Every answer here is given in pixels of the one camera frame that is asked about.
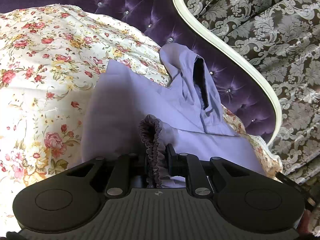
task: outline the pink rose print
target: pink rose print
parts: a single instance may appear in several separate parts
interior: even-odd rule
[[[121,45],[116,44],[116,47],[121,51],[121,52],[128,52],[130,51],[129,49],[125,49],[124,47],[122,47]]]
[[[33,73],[34,73],[33,67],[29,67],[29,68],[27,69],[27,72],[26,72],[26,79],[29,79],[29,78],[32,76]]]
[[[13,72],[13,70],[8,70],[2,75],[2,82],[5,84],[9,84],[15,76],[16,74]]]
[[[22,154],[21,153],[17,153],[17,155],[15,156],[15,160],[21,160],[22,161]]]
[[[91,37],[84,37],[83,40],[84,40],[85,44],[92,44],[93,43]]]
[[[141,47],[141,45],[143,44],[142,42],[140,42],[140,41],[134,41],[135,43],[136,43],[136,46],[137,47]]]
[[[41,75],[37,75],[36,77],[35,77],[35,81],[36,82],[41,82],[42,80],[42,76]]]
[[[102,59],[97,59],[97,57],[93,57],[93,61],[96,65],[103,64]]]
[[[32,26],[32,23],[27,23],[22,27],[22,29],[28,29],[30,26]]]
[[[53,99],[54,93],[47,92],[47,95],[45,96],[48,99]]]
[[[12,168],[13,168],[13,171],[14,171],[14,177],[16,179],[21,179],[22,176],[24,175],[24,168],[21,165],[19,165],[19,166],[13,165]]]
[[[85,72],[85,74],[87,75],[87,76],[89,76],[89,77],[92,77],[92,74],[91,74],[91,72],[89,72],[89,71],[84,71]]]
[[[67,18],[68,16],[70,16],[70,14],[68,14],[68,13],[62,13],[60,18],[61,18],[61,19],[62,19],[62,18]]]
[[[70,56],[63,56],[60,54],[56,55],[56,60],[63,60],[64,62],[70,62],[71,61],[71,57]]]
[[[97,73],[97,74],[101,74],[101,72],[100,72],[100,70],[99,70],[99,68],[98,68],[98,67],[94,67],[93,69],[94,69],[95,73]]]
[[[40,154],[39,154],[39,153],[34,153],[34,154],[33,154],[33,157],[34,157],[35,159],[39,159],[39,158],[40,158]]]
[[[16,41],[14,43],[15,48],[25,47],[28,45],[28,42],[26,40]]]
[[[72,107],[77,108],[79,106],[79,103],[76,101],[71,101],[71,105]]]
[[[45,23],[44,22],[35,23],[33,24],[33,27],[37,29],[42,29],[43,27],[45,27]]]
[[[145,65],[146,67],[148,67],[149,65],[148,65],[148,63],[147,62],[145,62],[144,60],[142,60],[142,59],[140,59],[140,62],[143,64],[143,65]]]
[[[130,64],[130,61],[129,61],[129,60],[123,59],[123,60],[120,60],[120,62],[121,62],[123,65],[127,66],[128,68],[131,68],[131,64]]]
[[[42,44],[50,44],[50,43],[53,42],[53,41],[54,41],[53,38],[47,38],[47,39],[43,38],[43,39],[41,40],[41,43],[42,43]]]
[[[74,133],[73,133],[73,131],[69,131],[69,132],[67,133],[67,135],[68,135],[70,138],[73,138]]]
[[[73,40],[73,36],[72,36],[72,34],[70,34],[70,33],[65,34],[65,38],[66,38],[66,40],[68,40],[68,41]]]
[[[67,125],[66,125],[66,124],[63,124],[63,125],[61,126],[61,132],[65,133],[66,130],[67,130]]]
[[[48,132],[45,135],[44,145],[48,149],[51,149],[51,153],[55,158],[59,157],[60,154],[65,154],[65,151],[67,150],[67,146],[62,142],[58,133]]]
[[[92,24],[88,24],[87,26],[88,26],[89,28],[93,28],[93,29],[96,29],[96,28],[97,28],[96,25],[92,25]]]

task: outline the damask curtain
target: damask curtain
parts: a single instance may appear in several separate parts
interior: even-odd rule
[[[284,174],[320,181],[320,0],[185,0],[212,33],[267,79],[282,106],[271,145]]]

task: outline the fabric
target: fabric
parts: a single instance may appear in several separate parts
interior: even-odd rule
[[[109,59],[166,85],[159,49],[136,28],[73,6],[0,15],[0,236],[19,230],[20,190],[81,160],[83,117]]]
[[[272,151],[299,184],[320,172],[320,0],[185,0],[269,81],[283,109]]]
[[[188,27],[172,0],[0,0],[0,12],[52,3],[73,4],[90,13],[109,15],[136,27],[160,46],[170,39],[187,46],[204,58],[222,104],[240,117],[249,134],[270,140],[275,112],[268,97],[242,68]]]
[[[155,135],[159,141],[153,147],[156,152],[161,151],[158,146],[164,150],[171,143],[177,153],[191,153],[206,161],[219,156],[264,174],[248,140],[224,122],[220,97],[203,59],[176,43],[163,46],[160,58],[172,77],[167,88],[109,61],[86,112],[82,160],[98,156],[116,160],[122,154],[144,152],[138,125],[150,114],[159,125]],[[194,83],[201,90],[204,108]],[[141,126],[140,132],[146,135],[148,124]]]

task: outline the circular pad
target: circular pad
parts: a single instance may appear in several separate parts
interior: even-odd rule
[[[59,174],[25,188],[12,205],[22,227],[43,233],[77,228],[99,207],[100,196],[88,180]]]
[[[36,204],[44,210],[59,210],[67,207],[72,202],[70,192],[62,189],[49,189],[41,192],[36,197]]]
[[[269,189],[254,189],[244,197],[246,203],[259,210],[271,210],[281,205],[281,197],[278,193]]]

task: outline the bedding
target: bedding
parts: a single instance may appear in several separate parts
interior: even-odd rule
[[[108,61],[167,86],[159,49],[136,28],[75,6],[0,14],[0,236],[19,231],[12,201],[20,190],[79,162],[83,117]],[[282,170],[226,108],[223,118],[249,138],[268,176]]]

